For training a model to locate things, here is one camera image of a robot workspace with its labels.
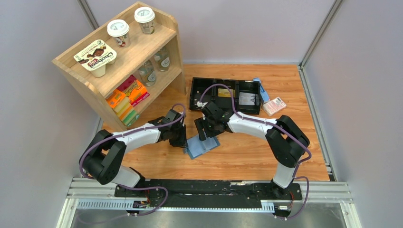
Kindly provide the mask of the teal leather card holder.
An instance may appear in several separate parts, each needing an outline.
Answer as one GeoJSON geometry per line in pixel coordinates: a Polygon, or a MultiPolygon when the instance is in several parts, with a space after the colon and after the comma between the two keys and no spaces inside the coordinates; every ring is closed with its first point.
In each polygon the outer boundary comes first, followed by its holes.
{"type": "Polygon", "coordinates": [[[187,143],[188,145],[183,152],[189,155],[191,159],[195,159],[221,145],[217,137],[206,138],[206,140],[201,141],[199,136],[194,136],[187,139],[187,143]]]}

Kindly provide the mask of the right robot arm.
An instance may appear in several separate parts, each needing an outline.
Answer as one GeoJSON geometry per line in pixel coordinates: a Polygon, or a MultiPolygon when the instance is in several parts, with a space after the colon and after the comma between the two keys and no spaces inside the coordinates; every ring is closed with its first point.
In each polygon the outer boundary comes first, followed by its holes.
{"type": "Polygon", "coordinates": [[[278,162],[272,179],[272,195],[283,199],[290,193],[290,184],[310,140],[289,116],[259,118],[242,112],[225,111],[214,102],[205,104],[201,112],[202,117],[194,121],[201,141],[224,132],[244,133],[266,140],[278,162]]]}

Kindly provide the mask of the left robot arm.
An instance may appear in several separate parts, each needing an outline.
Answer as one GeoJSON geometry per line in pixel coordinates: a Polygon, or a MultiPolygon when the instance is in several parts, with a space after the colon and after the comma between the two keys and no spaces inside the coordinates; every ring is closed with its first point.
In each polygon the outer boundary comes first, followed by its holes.
{"type": "Polygon", "coordinates": [[[132,196],[139,197],[145,191],[145,183],[141,181],[141,174],[122,165],[124,156],[135,149],[161,141],[169,141],[172,147],[185,148],[184,119],[185,113],[171,109],[166,116],[131,130],[114,133],[101,130],[79,159],[80,170],[84,176],[95,179],[101,185],[115,183],[127,187],[132,196]]]}

